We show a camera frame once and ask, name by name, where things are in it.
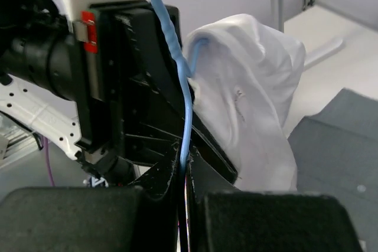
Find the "light blue hanger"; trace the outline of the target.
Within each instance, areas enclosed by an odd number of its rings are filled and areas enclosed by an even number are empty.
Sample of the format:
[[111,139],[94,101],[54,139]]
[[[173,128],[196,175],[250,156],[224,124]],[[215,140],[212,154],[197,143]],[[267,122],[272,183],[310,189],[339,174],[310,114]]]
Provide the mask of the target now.
[[204,41],[201,40],[195,47],[192,64],[188,65],[183,52],[180,47],[177,33],[175,32],[174,24],[171,21],[169,13],[162,0],[150,0],[152,7],[160,21],[161,29],[165,37],[171,58],[175,61],[177,66],[178,79],[181,86],[181,91],[184,98],[184,131],[183,141],[180,152],[180,173],[185,174],[187,167],[187,159],[190,147],[191,129],[193,122],[193,104],[191,101],[191,93],[188,85],[188,78],[192,77],[195,70],[195,65],[198,57],[198,49]]

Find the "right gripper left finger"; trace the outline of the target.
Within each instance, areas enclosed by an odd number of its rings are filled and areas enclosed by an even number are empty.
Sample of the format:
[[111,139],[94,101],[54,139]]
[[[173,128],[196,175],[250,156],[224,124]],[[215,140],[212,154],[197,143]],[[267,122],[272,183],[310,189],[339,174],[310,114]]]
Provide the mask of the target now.
[[2,251],[175,251],[180,144],[127,186],[27,187],[1,201]]

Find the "white shirt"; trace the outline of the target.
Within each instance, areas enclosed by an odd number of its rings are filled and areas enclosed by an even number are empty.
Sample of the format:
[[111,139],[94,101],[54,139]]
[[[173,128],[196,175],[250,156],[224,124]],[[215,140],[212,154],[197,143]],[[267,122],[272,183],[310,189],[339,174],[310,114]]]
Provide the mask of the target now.
[[295,37],[238,14],[188,34],[193,109],[237,172],[242,191],[294,191],[297,165],[284,124],[304,69]]

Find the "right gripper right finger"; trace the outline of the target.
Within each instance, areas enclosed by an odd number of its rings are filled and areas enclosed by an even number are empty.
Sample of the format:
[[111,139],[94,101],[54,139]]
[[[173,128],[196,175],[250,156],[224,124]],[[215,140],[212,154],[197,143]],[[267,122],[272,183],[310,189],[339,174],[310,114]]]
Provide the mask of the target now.
[[333,197],[240,191],[201,157],[187,172],[191,251],[362,251]]

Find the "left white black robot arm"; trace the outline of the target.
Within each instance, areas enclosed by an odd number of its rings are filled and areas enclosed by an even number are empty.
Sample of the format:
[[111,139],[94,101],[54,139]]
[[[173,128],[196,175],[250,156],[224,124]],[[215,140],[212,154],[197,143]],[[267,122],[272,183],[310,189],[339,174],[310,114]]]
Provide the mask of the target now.
[[1,112],[112,185],[182,140],[184,98],[147,0],[1,0]]

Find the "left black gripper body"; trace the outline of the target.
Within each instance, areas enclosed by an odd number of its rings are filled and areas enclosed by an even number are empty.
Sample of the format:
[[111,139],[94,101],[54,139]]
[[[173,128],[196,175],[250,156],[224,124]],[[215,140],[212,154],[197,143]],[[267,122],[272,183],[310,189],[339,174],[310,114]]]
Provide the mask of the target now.
[[176,151],[184,100],[175,63],[146,0],[93,4],[73,24],[84,169],[153,165]]

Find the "white metal clothes rack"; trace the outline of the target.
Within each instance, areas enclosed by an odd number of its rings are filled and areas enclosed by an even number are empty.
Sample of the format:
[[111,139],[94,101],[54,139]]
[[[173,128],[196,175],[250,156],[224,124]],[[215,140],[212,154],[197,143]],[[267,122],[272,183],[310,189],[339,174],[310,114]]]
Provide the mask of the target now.
[[315,5],[315,0],[303,0],[303,11],[284,21],[284,0],[271,0],[273,27],[302,41],[307,56],[304,69],[323,62],[341,51],[345,38],[325,27],[325,21],[332,13]]

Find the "grey button-up shirt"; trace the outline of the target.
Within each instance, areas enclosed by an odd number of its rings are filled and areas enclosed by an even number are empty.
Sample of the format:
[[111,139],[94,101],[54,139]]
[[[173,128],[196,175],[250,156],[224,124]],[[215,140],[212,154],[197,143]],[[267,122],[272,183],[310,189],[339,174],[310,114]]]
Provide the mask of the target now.
[[342,89],[289,136],[297,188],[336,197],[366,251],[377,251],[377,101]]

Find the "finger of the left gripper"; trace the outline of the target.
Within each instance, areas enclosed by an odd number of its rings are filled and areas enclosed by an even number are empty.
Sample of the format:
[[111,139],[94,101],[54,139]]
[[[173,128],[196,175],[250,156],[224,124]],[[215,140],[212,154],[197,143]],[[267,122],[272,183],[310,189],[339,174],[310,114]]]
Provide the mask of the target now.
[[202,158],[224,179],[234,184],[237,170],[198,116],[193,116],[192,140]]

